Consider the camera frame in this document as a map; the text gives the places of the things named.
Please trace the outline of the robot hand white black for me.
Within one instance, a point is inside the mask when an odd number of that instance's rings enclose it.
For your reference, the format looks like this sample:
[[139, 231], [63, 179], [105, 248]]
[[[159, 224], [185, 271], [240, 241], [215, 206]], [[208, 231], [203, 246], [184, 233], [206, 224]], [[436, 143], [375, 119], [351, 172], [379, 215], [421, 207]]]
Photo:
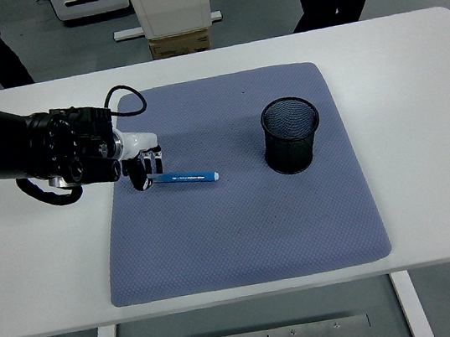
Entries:
[[122, 132], [114, 130], [118, 159], [122, 174], [129, 177], [135, 190], [148, 189], [152, 174], [163, 171], [161, 147], [157, 135], [150, 132]]

